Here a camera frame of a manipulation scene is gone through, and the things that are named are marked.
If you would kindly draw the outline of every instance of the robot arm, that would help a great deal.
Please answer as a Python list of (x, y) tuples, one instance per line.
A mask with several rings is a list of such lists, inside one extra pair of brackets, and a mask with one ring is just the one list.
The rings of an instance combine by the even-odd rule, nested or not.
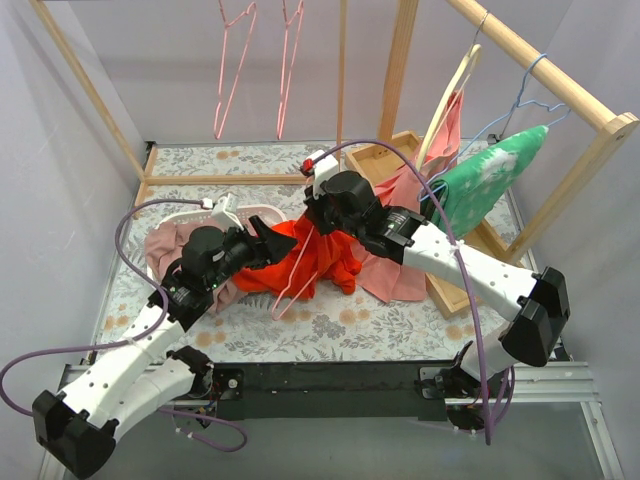
[(33, 402), (38, 442), (77, 477), (95, 473), (122, 435), (168, 400), (208, 391), (213, 364), (191, 347), (169, 352), (154, 374), (142, 374), (213, 305), (216, 288), (242, 268), (280, 262), (296, 245), (258, 217), (249, 219), (256, 232), (251, 235), (234, 212), (234, 197), (221, 198), (212, 216), (225, 231), (194, 230), (182, 258), (169, 266), (162, 280), (168, 314), (158, 328), (134, 340), (160, 318), (162, 298), (156, 291), (123, 335), (128, 345), (110, 350), (57, 394), (44, 391)]
[[(322, 151), (311, 156), (317, 158)], [(328, 156), (303, 173), (313, 176), (305, 190), (306, 215), (321, 234), (340, 230), (355, 237), (373, 255), (433, 273), (464, 288), (454, 250), (460, 249), (476, 294), (509, 327), (485, 338), (487, 376), (514, 363), (544, 366), (569, 318), (564, 276), (552, 268), (537, 274), (502, 263), (472, 247), (449, 243), (427, 219), (403, 207), (382, 206), (371, 185), (353, 171), (339, 172)], [(480, 379), (477, 348), (467, 345), (454, 368)]]

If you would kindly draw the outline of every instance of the green patterned cloth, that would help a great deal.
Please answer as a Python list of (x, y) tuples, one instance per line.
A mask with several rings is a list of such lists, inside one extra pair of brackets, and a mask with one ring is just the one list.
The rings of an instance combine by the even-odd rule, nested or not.
[[(430, 186), (438, 192), (440, 203), (451, 222), (456, 238), (477, 227), (502, 194), (531, 163), (547, 138), (549, 129), (540, 125), (502, 140), (451, 169)], [(421, 210), (445, 231), (440, 214), (427, 199)]]

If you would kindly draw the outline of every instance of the red cloth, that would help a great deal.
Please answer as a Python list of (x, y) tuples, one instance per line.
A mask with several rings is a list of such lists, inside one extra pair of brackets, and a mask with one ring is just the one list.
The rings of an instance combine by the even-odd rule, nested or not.
[[(297, 221), (290, 220), (272, 227), (275, 231), (294, 237), (298, 245), (289, 252), (277, 265), (271, 265), (261, 270), (244, 269), (234, 275), (233, 282), (245, 292), (269, 291), (279, 295), (289, 283), (289, 275), (300, 256), (302, 246), (313, 228), (313, 224), (302, 216)], [(346, 294), (352, 294), (356, 289), (356, 275), (360, 273), (362, 263), (351, 253), (351, 243), (355, 240), (342, 232), (333, 232), (321, 236), (314, 229), (307, 248), (302, 254), (300, 263), (293, 275), (291, 287), (285, 292), (286, 296), (295, 296), (314, 273), (318, 278), (328, 278)], [(316, 282), (311, 282), (301, 293), (301, 299), (312, 298), (316, 293)]]

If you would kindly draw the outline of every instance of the wooden post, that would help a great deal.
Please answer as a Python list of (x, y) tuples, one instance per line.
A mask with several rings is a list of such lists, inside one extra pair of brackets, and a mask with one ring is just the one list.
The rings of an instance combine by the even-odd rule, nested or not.
[(608, 122), (596, 135), (589, 148), (582, 154), (560, 185), (547, 198), (533, 219), (509, 246), (505, 260), (517, 262), (540, 239), (578, 192), (589, 183), (607, 160), (629, 138), (638, 126), (638, 119), (631, 113), (623, 113)]
[[(340, 0), (340, 51), (338, 62), (338, 121), (336, 122), (336, 144), (342, 143), (342, 119), (344, 115), (344, 75), (347, 49), (347, 0)], [(342, 170), (342, 151), (338, 150), (338, 168)]]
[(91, 103), (93, 103), (93, 106), (102, 118), (102, 121), (111, 132), (111, 135), (113, 135), (113, 138), (118, 143), (118, 146), (124, 152), (124, 155), (129, 160), (129, 163), (131, 163), (131, 166), (138, 176), (138, 179), (140, 180), (140, 182), (144, 182), (144, 172), (142, 170), (142, 167), (140, 166), (140, 163), (138, 162), (138, 159), (136, 158), (133, 148), (131, 148), (131, 145), (129, 145), (127, 139), (124, 138), (124, 135), (122, 135), (120, 128), (118, 128), (118, 125), (111, 116), (111, 113), (107, 109), (107, 106), (104, 104), (102, 98), (100, 98), (100, 95), (98, 94), (96, 88), (93, 86), (93, 83), (89, 79), (87, 72), (85, 72), (84, 68), (80, 64), (80, 61), (78, 60), (78, 57), (69, 45), (69, 42), (67, 42), (64, 33), (51, 15), (51, 11), (49, 11), (49, 8), (44, 4), (43, 0), (29, 0), (29, 2), (31, 3), (33, 9), (36, 11), (38, 17), (40, 17), (40, 20), (49, 32), (49, 35), (51, 35), (51, 38), (58, 46), (58, 49), (60, 50), (60, 53), (62, 54), (64, 59), (67, 61), (69, 68), (71, 68), (71, 71), (80, 82), (80, 85), (82, 85), (82, 88), (91, 100)]
[[(387, 75), (384, 80), (384, 96), (382, 99), (382, 114), (378, 126), (378, 140), (390, 142), (396, 124), (398, 105), (402, 93), (402, 82), (409, 57), (413, 25), (418, 11), (418, 0), (398, 0), (396, 21), (393, 28), (393, 40), (387, 63)], [(376, 147), (374, 157), (380, 158), (388, 151), (383, 147)]]
[(247, 173), (240, 175), (152, 175), (145, 181), (151, 185), (304, 185), (301, 174)]
[[(507, 27), (495, 16), (487, 14), (486, 8), (475, 0), (447, 0), (449, 4), (460, 12), (482, 33), (489, 37), (507, 55), (527, 68), (540, 56), (535, 48), (529, 45), (517, 33)], [(584, 121), (596, 131), (600, 131), (616, 116), (597, 98), (582, 88), (569, 75), (560, 70), (550, 60), (543, 58), (531, 71), (542, 85), (551, 93), (569, 105)]]

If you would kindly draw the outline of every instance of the floral tablecloth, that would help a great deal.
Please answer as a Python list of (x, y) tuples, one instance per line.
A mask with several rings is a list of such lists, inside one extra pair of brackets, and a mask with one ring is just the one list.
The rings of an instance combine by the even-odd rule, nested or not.
[[(280, 143), (160, 148), (154, 174), (289, 173), (306, 155), (325, 147)], [(473, 145), (466, 156), (485, 147)], [(295, 219), (304, 208), (302, 190), (300, 185), (154, 186), (147, 199), (215, 199), (232, 192), (240, 204), (270, 204)], [(170, 213), (190, 208), (161, 205), (142, 211), (126, 242), (133, 261), (145, 266), (144, 238), (151, 228)], [(504, 198), (487, 218), (507, 242), (515, 238), (516, 227)], [(150, 293), (146, 283), (120, 265), (96, 341), (120, 337)], [(215, 362), (445, 359), (474, 335), (469, 313), (444, 320), (430, 299), (385, 305), (359, 287), (353, 295), (344, 295), (329, 281), (320, 281), (315, 298), (296, 302), (280, 321), (271, 319), (274, 300), (270, 294), (251, 294), (215, 317), (205, 315), (173, 348), (193, 345)], [(480, 306), (480, 315), (485, 332), (502, 323), (487, 306)]]

